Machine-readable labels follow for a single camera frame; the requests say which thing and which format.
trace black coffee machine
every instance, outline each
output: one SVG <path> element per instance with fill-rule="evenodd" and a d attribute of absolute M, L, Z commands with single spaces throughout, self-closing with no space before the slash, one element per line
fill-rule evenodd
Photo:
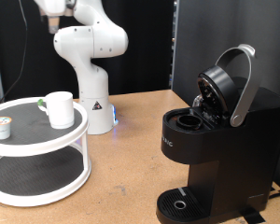
<path fill-rule="evenodd" d="M 240 54 L 248 79 L 224 71 Z M 190 168 L 186 187 L 159 197 L 160 223 L 213 224 L 265 209 L 280 154 L 280 96 L 259 87 L 256 63 L 252 47 L 228 49 L 199 74 L 197 106 L 164 115 L 161 150 Z"/>

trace white cup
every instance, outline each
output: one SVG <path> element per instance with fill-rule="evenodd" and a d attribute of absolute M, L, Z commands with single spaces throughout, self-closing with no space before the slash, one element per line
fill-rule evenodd
<path fill-rule="evenodd" d="M 56 91 L 46 96 L 47 108 L 38 107 L 47 113 L 53 129 L 67 129 L 75 123 L 73 94 L 68 91 Z"/>
<path fill-rule="evenodd" d="M 7 139 L 10 137 L 10 122 L 12 121 L 9 117 L 0 117 L 0 140 Z"/>

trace mug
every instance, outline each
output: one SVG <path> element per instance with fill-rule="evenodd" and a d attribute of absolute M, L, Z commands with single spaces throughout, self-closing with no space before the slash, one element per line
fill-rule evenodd
<path fill-rule="evenodd" d="M 40 110 L 49 116 L 49 123 L 53 129 L 67 129 L 75 123 L 73 94 L 68 91 L 56 91 L 46 96 L 47 108 L 38 101 Z"/>

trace mug handle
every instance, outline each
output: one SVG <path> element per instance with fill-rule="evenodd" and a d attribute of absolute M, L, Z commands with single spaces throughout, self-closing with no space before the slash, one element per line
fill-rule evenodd
<path fill-rule="evenodd" d="M 41 111 L 46 112 L 46 114 L 47 114 L 47 116 L 48 116 L 48 115 L 49 115 L 48 110 L 43 106 L 43 103 L 44 103 L 44 100 L 43 100 L 43 99 L 39 99 L 39 100 L 37 101 L 38 108 L 39 108 Z"/>

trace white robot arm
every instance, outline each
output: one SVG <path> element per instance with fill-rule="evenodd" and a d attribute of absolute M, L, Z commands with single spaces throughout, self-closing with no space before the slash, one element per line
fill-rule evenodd
<path fill-rule="evenodd" d="M 101 0 L 35 0 L 47 15 L 61 16 L 73 6 L 74 17 L 86 26 L 62 28 L 54 37 L 57 53 L 75 68 L 80 103 L 89 115 L 89 134 L 110 131 L 114 126 L 113 106 L 108 100 L 107 72 L 91 63 L 92 58 L 123 54 L 128 47 L 125 31 L 105 14 Z"/>

